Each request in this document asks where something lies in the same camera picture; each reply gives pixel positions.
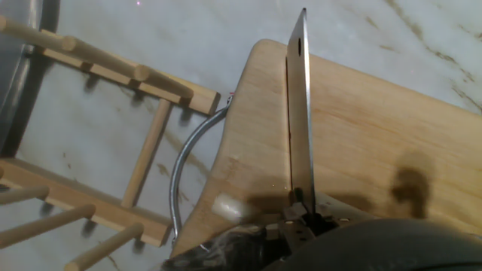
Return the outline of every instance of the knife blade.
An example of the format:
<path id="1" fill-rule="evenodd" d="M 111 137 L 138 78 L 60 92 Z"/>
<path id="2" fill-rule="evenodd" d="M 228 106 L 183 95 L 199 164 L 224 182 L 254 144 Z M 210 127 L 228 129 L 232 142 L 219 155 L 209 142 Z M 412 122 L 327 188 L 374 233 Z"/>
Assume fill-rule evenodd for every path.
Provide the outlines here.
<path id="1" fill-rule="evenodd" d="M 288 43 L 286 54 L 288 80 L 288 123 L 291 160 L 291 189 L 296 201 L 309 214 L 315 211 L 313 144 L 310 107 L 310 52 L 307 10 L 301 11 Z"/>

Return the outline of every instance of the wooden cutting board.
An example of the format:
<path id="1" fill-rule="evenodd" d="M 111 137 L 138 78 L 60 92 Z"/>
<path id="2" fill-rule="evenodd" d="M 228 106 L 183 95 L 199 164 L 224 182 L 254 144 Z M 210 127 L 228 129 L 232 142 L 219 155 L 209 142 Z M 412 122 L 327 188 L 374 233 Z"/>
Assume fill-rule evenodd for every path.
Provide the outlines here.
<path id="1" fill-rule="evenodd" d="M 172 255 L 233 225 L 221 192 L 266 212 L 288 205 L 286 46 L 253 48 L 211 175 Z M 315 186 L 381 217 L 427 218 L 482 234 L 482 118 L 311 56 Z"/>

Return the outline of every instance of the wooden dish rack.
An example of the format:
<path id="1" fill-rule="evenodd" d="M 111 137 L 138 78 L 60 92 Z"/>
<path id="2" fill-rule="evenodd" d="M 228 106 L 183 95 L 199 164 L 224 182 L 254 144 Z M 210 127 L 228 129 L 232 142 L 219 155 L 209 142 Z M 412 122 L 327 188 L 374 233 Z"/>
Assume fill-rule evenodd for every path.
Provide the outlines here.
<path id="1" fill-rule="evenodd" d="M 0 249 L 61 227 L 81 218 L 119 231 L 105 242 L 66 264 L 65 270 L 85 270 L 134 238 L 161 246 L 171 221 L 135 207 L 146 171 L 169 118 L 172 102 L 212 115 L 219 93 L 145 65 L 100 50 L 72 36 L 37 31 L 0 16 L 0 32 L 36 45 L 36 51 L 83 72 L 99 75 L 160 98 L 151 128 L 142 146 L 122 200 L 17 159 L 0 160 L 0 205 L 38 198 L 65 211 L 0 232 Z"/>

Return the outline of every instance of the marble countertop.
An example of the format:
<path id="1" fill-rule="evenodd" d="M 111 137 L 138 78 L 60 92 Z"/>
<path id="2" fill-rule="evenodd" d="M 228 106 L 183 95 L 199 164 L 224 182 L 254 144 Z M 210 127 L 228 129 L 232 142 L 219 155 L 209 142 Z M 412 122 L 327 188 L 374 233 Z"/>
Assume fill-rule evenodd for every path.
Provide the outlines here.
<path id="1" fill-rule="evenodd" d="M 482 2 L 477 0 L 62 0 L 57 32 L 216 90 L 224 107 L 252 46 L 287 43 L 307 8 L 311 53 L 482 113 Z M 121 198 L 157 107 L 132 90 L 55 64 L 44 77 L 17 158 Z M 174 107 L 138 205 L 169 217 L 178 151 L 205 116 Z M 201 138 L 180 184 L 182 219 L 199 199 L 222 123 Z M 0 208 L 7 229 L 61 212 L 38 200 Z M 61 270 L 115 234 L 77 221 L 0 252 L 2 270 Z M 91 270 L 147 270 L 169 256 L 134 241 Z"/>

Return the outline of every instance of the wooden dowel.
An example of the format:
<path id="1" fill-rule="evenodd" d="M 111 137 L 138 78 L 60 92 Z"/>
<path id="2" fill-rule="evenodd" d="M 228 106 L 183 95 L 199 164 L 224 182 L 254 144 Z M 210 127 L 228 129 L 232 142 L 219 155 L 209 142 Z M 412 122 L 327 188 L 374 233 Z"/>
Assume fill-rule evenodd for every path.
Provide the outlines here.
<path id="1" fill-rule="evenodd" d="M 142 183 L 144 181 L 146 170 L 149 167 L 151 158 L 156 151 L 156 145 L 163 136 L 163 128 L 168 119 L 169 110 L 171 109 L 171 103 L 165 99 L 159 100 L 159 105 L 157 106 L 156 114 L 152 120 L 151 128 L 149 129 L 148 135 L 144 140 L 144 145 L 141 149 L 141 154 L 137 159 L 136 167 L 134 168 L 133 174 L 130 177 L 129 184 L 127 185 L 126 193 L 122 198 L 121 205 L 126 208 L 134 206 L 134 203 L 142 189 Z"/>
<path id="2" fill-rule="evenodd" d="M 9 245 L 22 242 L 39 234 L 61 227 L 65 224 L 79 220 L 81 218 L 89 218 L 96 212 L 94 204 L 77 207 L 72 210 L 53 215 L 49 218 L 43 218 L 31 223 L 27 223 L 10 230 L 0 233 L 0 248 L 6 248 Z"/>
<path id="3" fill-rule="evenodd" d="M 14 22 L 4 16 L 0 16 L 0 32 L 47 49 L 60 50 L 62 48 L 61 39 L 46 35 L 37 29 Z"/>
<path id="4" fill-rule="evenodd" d="M 62 41 L 62 49 L 73 57 L 82 59 L 92 64 L 99 64 L 128 78 L 134 78 L 135 66 L 123 61 L 104 50 L 100 50 L 86 42 L 72 36 L 66 36 Z"/>
<path id="5" fill-rule="evenodd" d="M 161 246 L 169 235 L 170 219 L 139 207 L 124 208 L 120 199 L 77 181 L 13 158 L 0 159 L 0 168 L 4 170 L 0 185 L 12 188 L 46 185 L 50 193 L 45 202 L 65 210 L 94 204 L 96 213 L 90 220 L 113 230 L 121 231 L 134 223 L 141 223 L 144 225 L 141 240 L 150 245 Z"/>
<path id="6" fill-rule="evenodd" d="M 65 271 L 82 271 L 99 262 L 104 257 L 110 255 L 116 249 L 129 242 L 131 239 L 140 236 L 144 231 L 144 226 L 136 223 L 113 237 L 105 240 L 103 243 L 97 245 L 95 248 L 84 252 L 76 257 L 64 267 Z"/>
<path id="7" fill-rule="evenodd" d="M 45 29 L 42 29 L 42 32 L 45 35 L 50 35 L 54 38 L 57 39 L 63 39 L 61 35 L 54 34 L 52 32 L 48 32 Z M 101 66 L 99 64 L 92 64 L 90 62 L 87 62 L 86 60 L 79 59 L 74 56 L 70 56 L 65 52 L 64 50 L 60 52 L 54 51 L 54 50 L 44 50 L 42 52 L 45 56 L 49 56 L 57 61 L 64 62 L 67 65 L 72 65 L 76 68 L 83 69 L 87 72 L 90 72 L 95 75 L 99 75 L 101 77 L 107 78 L 109 80 L 118 82 L 119 84 L 124 84 L 128 85 L 130 87 L 137 88 L 138 90 L 141 90 L 145 93 L 149 93 L 152 96 L 157 96 L 162 99 L 166 99 L 168 101 L 174 102 L 174 103 L 181 103 L 189 108 L 204 113 L 208 115 L 213 115 L 215 113 L 216 108 L 218 107 L 219 99 L 221 98 L 221 95 L 214 90 L 209 90 L 205 87 L 201 87 L 199 85 L 193 84 L 190 81 L 183 80 L 181 78 L 177 78 L 173 75 L 167 74 L 165 72 L 161 71 L 156 71 L 161 73 L 164 76 L 167 76 L 168 78 L 171 78 L 172 80 L 180 83 L 181 85 L 184 85 L 186 87 L 189 87 L 191 90 L 194 92 L 194 96 L 192 99 L 186 100 L 180 96 L 177 96 L 175 94 L 172 94 L 166 90 L 160 89 L 159 87 L 154 87 L 150 84 L 145 84 L 141 83 L 138 87 L 135 86 L 135 84 L 132 83 L 132 77 L 122 75 L 121 73 L 118 73 L 116 71 L 112 71 L 111 69 L 107 69 L 104 66 Z M 121 56 L 114 55 L 113 53 L 106 52 L 108 55 L 113 56 L 117 59 L 119 59 L 123 63 L 128 63 L 132 67 L 136 67 L 139 64 L 136 62 L 132 62 L 128 59 L 125 59 Z"/>
<path id="8" fill-rule="evenodd" d="M 42 185 L 37 187 L 28 187 L 20 189 L 12 189 L 8 192 L 0 193 L 0 205 L 10 204 L 33 198 L 47 197 L 50 189 L 48 186 Z"/>
<path id="9" fill-rule="evenodd" d="M 180 84 L 173 79 L 165 76 L 156 70 L 145 65 L 137 65 L 134 71 L 134 79 L 139 82 L 150 84 L 162 90 L 176 94 L 184 99 L 191 99 L 194 96 L 194 91 L 183 84 Z"/>

